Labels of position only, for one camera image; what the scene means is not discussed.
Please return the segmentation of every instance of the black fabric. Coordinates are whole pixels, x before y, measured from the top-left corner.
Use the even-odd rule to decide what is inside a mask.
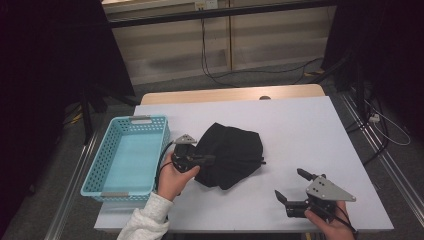
[[[195,180],[227,190],[263,164],[259,134],[214,123],[199,140],[196,154],[215,155],[213,166],[202,167]]]

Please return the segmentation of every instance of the black cable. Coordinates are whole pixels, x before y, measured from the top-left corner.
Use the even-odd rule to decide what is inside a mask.
[[[343,211],[343,209],[342,209],[341,207],[339,207],[339,206],[337,206],[337,205],[336,205],[336,207],[340,210],[340,212],[342,212],[342,213],[343,213],[343,215],[344,215],[344,216],[345,216],[345,218],[347,219],[347,222],[348,222],[350,225],[352,225],[352,223],[350,222],[349,217],[347,216],[347,213],[346,213],[345,211]]]
[[[238,86],[235,86],[233,84],[222,83],[222,82],[217,81],[216,79],[222,78],[222,77],[225,77],[225,76],[229,76],[229,75],[232,75],[232,74],[238,74],[238,73],[271,73],[271,74],[273,74],[273,73],[286,73],[286,72],[292,72],[292,71],[296,71],[296,70],[299,70],[299,69],[303,69],[302,75],[300,76],[300,78],[291,84],[291,85],[294,85],[294,84],[298,83],[299,81],[301,81],[303,79],[303,75],[305,73],[305,68],[309,64],[323,59],[322,57],[321,58],[315,58],[315,59],[313,59],[313,60],[311,60],[311,61],[309,61],[309,62],[307,62],[307,63],[305,63],[305,64],[303,64],[299,67],[296,67],[296,68],[293,68],[293,69],[288,69],[288,70],[281,70],[281,71],[243,70],[243,71],[232,71],[232,72],[224,73],[224,74],[218,75],[218,76],[212,76],[212,74],[209,72],[209,67],[208,67],[208,62],[207,62],[207,57],[206,57],[206,42],[205,42],[206,30],[205,30],[204,19],[201,19],[201,24],[202,24],[202,62],[201,62],[202,63],[202,70],[203,70],[203,73],[207,77],[212,79],[217,84],[238,88]]]
[[[168,148],[174,143],[174,141],[171,141],[168,143],[168,145],[165,146],[165,148],[162,150],[162,153],[160,154],[158,165],[156,167],[156,177],[155,177],[155,190],[158,190],[159,187],[159,175],[162,168],[160,167],[160,164],[162,163],[163,156],[165,155]]]
[[[202,70],[203,73],[209,77],[210,79],[212,79],[212,81],[214,81],[217,84],[220,85],[224,85],[224,86],[230,86],[230,87],[234,87],[234,88],[238,88],[238,86],[235,86],[233,84],[228,84],[228,83],[222,83],[219,82],[215,79],[215,77],[212,76],[212,74],[209,72],[209,67],[208,67],[208,61],[206,58],[206,43],[205,43],[205,35],[206,35],[206,31],[205,31],[205,20],[201,19],[200,20],[202,23]]]
[[[377,104],[379,107],[379,112],[383,115],[383,108],[381,107],[381,103],[380,100],[375,96],[375,99],[377,100]],[[383,127],[383,131],[384,131],[384,135],[386,135],[387,137],[389,137],[389,131],[387,129],[387,123],[386,120],[384,118],[381,119],[381,125]],[[362,165],[365,167],[366,165],[368,165],[372,160],[374,160],[375,158],[377,158],[389,145],[389,140],[388,138],[384,138],[380,148],[374,153],[374,155],[372,155],[369,159],[365,160]]]
[[[337,221],[339,221],[340,223],[342,223],[343,225],[345,225],[346,227],[348,227],[351,231],[352,231],[352,233],[354,234],[354,235],[356,235],[357,234],[357,230],[350,224],[350,223],[347,223],[345,220],[343,220],[343,219],[341,219],[341,218],[339,218],[338,216],[336,216],[335,214],[333,214],[333,213],[330,213],[330,212],[328,212],[327,210],[325,210],[324,208],[322,208],[322,207],[320,207],[319,205],[317,205],[317,204],[315,204],[315,203],[313,203],[313,202],[311,202],[310,203],[312,206],[314,206],[314,207],[316,207],[316,208],[318,208],[320,211],[322,211],[323,213],[325,213],[326,215],[328,215],[328,216],[330,216],[330,217],[332,217],[334,220],[337,220]]]

